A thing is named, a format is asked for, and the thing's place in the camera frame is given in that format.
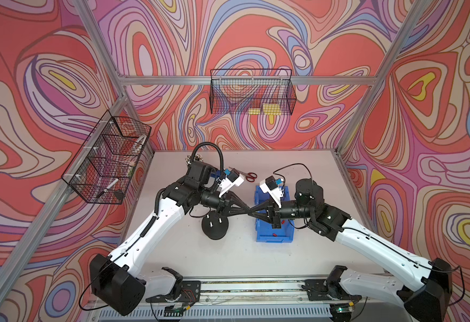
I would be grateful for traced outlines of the blue plastic bin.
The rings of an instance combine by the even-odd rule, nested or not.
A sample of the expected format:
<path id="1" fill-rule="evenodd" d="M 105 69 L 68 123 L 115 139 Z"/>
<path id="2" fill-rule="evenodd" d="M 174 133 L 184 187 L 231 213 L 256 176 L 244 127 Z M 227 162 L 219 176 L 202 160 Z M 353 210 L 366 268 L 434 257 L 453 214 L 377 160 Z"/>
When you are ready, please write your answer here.
<path id="1" fill-rule="evenodd" d="M 284 188 L 284 197 L 282 201 L 289 201 L 290 195 L 288 192 L 288 186 Z M 268 200 L 270 195 L 263 193 L 259 186 L 256 186 L 254 193 L 254 202 L 256 205 Z M 281 221 L 282 226 L 280 229 L 272 229 L 271 225 L 267 222 L 256 219 L 255 230 L 256 230 L 256 242 L 259 243 L 271 243 L 271 244 L 287 244 L 293 242 L 295 228 L 287 221 Z"/>

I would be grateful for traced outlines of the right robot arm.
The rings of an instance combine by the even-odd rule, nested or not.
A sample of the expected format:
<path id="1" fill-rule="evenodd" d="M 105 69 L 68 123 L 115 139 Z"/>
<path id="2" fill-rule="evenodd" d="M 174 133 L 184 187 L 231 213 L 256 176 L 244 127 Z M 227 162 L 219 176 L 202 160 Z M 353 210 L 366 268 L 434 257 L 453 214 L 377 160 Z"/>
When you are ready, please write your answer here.
<path id="1" fill-rule="evenodd" d="M 275 170 L 260 181 L 269 199 L 250 214 L 277 228 L 283 220 L 302 219 L 308 228 L 328 240 L 344 245 L 378 264 L 390 277 L 358 275 L 345 266 L 332 272 L 335 284 L 349 295 L 374 297 L 403 307 L 417 321 L 443 321 L 455 303 L 452 267 L 441 258 L 427 259 L 409 252 L 365 228 L 350 214 L 324 200 L 323 188 L 313 177 L 297 181 L 295 197 L 283 201 L 285 177 Z"/>

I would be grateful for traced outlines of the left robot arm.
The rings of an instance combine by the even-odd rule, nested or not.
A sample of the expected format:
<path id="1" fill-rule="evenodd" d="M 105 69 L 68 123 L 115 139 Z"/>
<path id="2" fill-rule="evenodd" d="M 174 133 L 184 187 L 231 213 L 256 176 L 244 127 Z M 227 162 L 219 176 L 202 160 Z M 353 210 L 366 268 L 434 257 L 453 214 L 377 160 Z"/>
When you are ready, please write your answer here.
<path id="1" fill-rule="evenodd" d="M 197 205 L 209 209 L 202 219 L 204 234 L 211 240 L 221 240 L 229 228 L 231 210 L 248 211 L 232 187 L 240 186 L 245 177 L 238 170 L 226 169 L 224 155 L 214 167 L 196 160 L 193 150 L 186 174 L 158 191 L 154 210 L 134 233 L 107 256 L 98 254 L 90 263 L 91 283 L 87 289 L 122 316 L 134 311 L 146 298 L 181 296 L 182 276 L 163 267 L 148 277 L 141 270 L 150 253 L 164 235 Z"/>

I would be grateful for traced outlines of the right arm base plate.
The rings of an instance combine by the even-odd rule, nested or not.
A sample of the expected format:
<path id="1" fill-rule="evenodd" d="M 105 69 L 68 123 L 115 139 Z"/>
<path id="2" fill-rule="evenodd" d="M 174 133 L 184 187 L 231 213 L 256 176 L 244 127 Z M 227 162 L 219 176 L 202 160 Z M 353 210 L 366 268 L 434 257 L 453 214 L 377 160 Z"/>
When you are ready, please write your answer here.
<path id="1" fill-rule="evenodd" d="M 307 279 L 301 285 L 301 289 L 307 293 L 310 301 L 347 301 L 359 302 L 360 295 L 350 295 L 336 282 L 326 279 Z"/>

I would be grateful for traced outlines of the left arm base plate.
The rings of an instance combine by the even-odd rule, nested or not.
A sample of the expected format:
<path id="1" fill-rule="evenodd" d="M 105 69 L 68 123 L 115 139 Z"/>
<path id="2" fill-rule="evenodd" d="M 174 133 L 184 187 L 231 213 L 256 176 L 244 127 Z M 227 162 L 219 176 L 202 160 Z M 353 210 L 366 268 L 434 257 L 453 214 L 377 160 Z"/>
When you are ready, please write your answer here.
<path id="1" fill-rule="evenodd" d="M 201 281 L 185 280 L 178 283 L 176 287 L 171 289 L 168 295 L 156 295 L 147 297 L 146 303 L 196 303 L 200 300 Z"/>

